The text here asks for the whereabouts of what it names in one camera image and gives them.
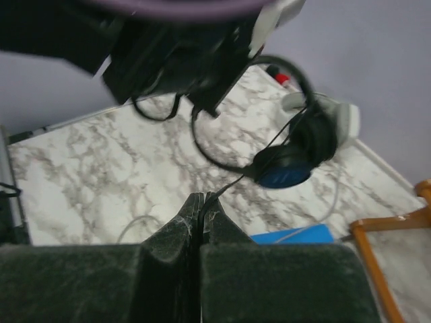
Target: headphones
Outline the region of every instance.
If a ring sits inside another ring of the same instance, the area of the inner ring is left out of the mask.
[[[223,164],[209,156],[196,139],[195,122],[201,111],[196,106],[192,110],[191,132],[201,155],[217,167],[251,178],[263,188],[288,188],[308,180],[314,168],[334,156],[337,131],[319,106],[311,84],[299,68],[285,59],[269,55],[257,57],[249,66],[257,64],[277,65],[286,70],[298,82],[305,97],[305,107],[281,129],[266,148],[256,154],[253,162],[240,167]],[[289,133],[283,143],[271,146],[288,125]]]

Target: gray wall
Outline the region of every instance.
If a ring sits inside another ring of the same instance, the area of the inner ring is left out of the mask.
[[[0,123],[11,134],[113,105],[99,77],[60,60],[0,52]]]
[[[410,182],[431,177],[430,0],[306,0],[265,50],[359,106],[360,138]]]

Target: wooden frame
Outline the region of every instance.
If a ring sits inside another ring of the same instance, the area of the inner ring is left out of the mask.
[[[385,276],[372,252],[366,232],[431,227],[431,179],[417,184],[415,186],[415,192],[418,196],[426,200],[428,204],[426,207],[398,217],[361,219],[350,224],[350,231],[355,238],[360,254],[364,259],[365,265],[376,287],[378,296],[383,303],[383,309],[391,323],[403,323],[404,319],[389,291]]]

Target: marble tabletop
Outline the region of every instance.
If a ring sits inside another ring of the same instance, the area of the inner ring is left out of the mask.
[[[199,142],[221,161],[250,162],[278,131],[275,109],[286,94],[260,68],[250,68],[223,101],[219,118],[199,117]],[[172,100],[164,96],[141,105],[166,113]],[[132,219],[147,215],[123,238],[123,243],[141,242],[174,217],[191,192],[216,191],[235,179],[198,154],[190,112],[182,100],[176,118],[154,123],[122,106],[10,146],[32,243],[113,244]],[[316,169],[304,184],[264,190],[242,180],[220,200],[250,235],[309,225],[330,207],[338,167],[339,199],[326,221],[336,238],[348,234],[354,220],[422,206],[355,146]],[[371,238],[406,320],[431,322],[426,301],[431,259],[424,257],[431,235],[410,230]]]

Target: ear cup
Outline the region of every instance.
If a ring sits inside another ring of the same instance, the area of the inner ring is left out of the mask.
[[[255,182],[265,188],[287,188],[311,176],[312,164],[298,145],[276,145],[256,154],[253,160]]]
[[[323,112],[305,116],[300,121],[293,119],[289,134],[291,142],[307,151],[314,166],[331,159],[337,150],[335,126]]]

